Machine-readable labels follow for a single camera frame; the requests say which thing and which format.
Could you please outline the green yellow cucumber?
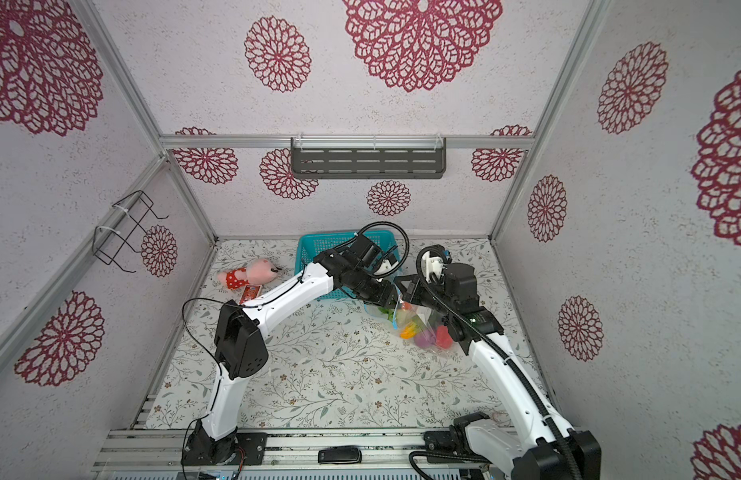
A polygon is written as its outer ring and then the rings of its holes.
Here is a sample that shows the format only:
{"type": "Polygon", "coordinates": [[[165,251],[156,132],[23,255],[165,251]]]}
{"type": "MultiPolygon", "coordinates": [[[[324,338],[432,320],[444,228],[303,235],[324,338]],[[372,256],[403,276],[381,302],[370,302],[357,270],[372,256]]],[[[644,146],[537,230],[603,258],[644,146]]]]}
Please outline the green yellow cucumber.
{"type": "Polygon", "coordinates": [[[414,316],[400,327],[399,337],[405,340],[413,339],[414,335],[421,330],[423,330],[423,324],[417,316],[414,316]]]}

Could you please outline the clear zip top bag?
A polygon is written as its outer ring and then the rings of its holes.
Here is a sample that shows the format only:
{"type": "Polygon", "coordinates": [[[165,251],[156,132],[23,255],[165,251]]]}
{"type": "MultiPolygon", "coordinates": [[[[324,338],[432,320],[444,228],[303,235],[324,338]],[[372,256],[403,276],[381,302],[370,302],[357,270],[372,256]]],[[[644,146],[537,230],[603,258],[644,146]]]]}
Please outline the clear zip top bag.
{"type": "Polygon", "coordinates": [[[454,346],[443,323],[444,316],[428,307],[404,301],[397,286],[384,306],[366,304],[366,312],[386,320],[396,336],[420,349],[447,351],[454,346]]]}

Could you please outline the purple onion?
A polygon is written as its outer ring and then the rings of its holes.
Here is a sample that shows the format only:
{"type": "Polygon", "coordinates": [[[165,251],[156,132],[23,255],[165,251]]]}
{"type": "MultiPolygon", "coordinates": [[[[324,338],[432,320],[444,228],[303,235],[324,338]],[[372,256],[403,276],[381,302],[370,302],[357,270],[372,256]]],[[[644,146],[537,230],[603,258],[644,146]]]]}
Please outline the purple onion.
{"type": "Polygon", "coordinates": [[[421,349],[427,349],[436,344],[436,335],[432,330],[424,329],[414,335],[415,345],[421,349]]]}

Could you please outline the white radish with leaves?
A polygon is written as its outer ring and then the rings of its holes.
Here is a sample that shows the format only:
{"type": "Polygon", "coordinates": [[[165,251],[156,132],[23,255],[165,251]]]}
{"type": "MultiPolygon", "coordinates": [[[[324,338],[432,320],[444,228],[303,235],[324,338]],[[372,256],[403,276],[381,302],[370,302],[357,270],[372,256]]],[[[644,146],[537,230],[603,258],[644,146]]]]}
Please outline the white radish with leaves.
{"type": "Polygon", "coordinates": [[[395,308],[385,308],[379,306],[370,306],[368,308],[370,314],[377,318],[384,318],[386,321],[392,322],[394,315],[396,314],[395,308]]]}

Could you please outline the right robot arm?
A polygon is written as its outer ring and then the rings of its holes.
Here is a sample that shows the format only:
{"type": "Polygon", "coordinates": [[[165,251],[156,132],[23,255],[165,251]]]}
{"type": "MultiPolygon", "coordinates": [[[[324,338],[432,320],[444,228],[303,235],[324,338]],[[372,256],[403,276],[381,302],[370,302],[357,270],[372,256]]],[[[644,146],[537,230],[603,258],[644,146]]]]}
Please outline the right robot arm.
{"type": "Polygon", "coordinates": [[[514,427],[508,433],[482,412],[458,417],[448,432],[424,435],[426,446],[408,456],[413,469],[424,458],[487,464],[508,479],[599,478],[599,443],[573,427],[529,377],[499,322],[481,306],[473,267],[424,253],[404,298],[441,314],[449,338],[478,368],[514,427]]]}

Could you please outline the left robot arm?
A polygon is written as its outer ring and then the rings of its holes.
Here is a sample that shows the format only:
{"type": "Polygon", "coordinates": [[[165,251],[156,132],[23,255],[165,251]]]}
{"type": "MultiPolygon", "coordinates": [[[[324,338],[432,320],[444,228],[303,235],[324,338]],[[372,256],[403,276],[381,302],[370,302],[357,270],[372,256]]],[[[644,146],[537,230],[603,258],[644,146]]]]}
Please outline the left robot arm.
{"type": "Polygon", "coordinates": [[[382,250],[368,238],[366,230],[364,227],[352,238],[320,252],[300,273],[264,296],[222,304],[214,334],[216,380],[212,398],[206,414],[186,427],[181,466],[220,465],[242,455],[238,447],[242,398],[250,377],[268,363],[266,340],[280,323],[336,290],[348,290],[357,300],[381,308],[390,308],[398,300],[389,278],[408,258],[409,237],[400,233],[403,251],[395,260],[395,249],[382,250]]]}

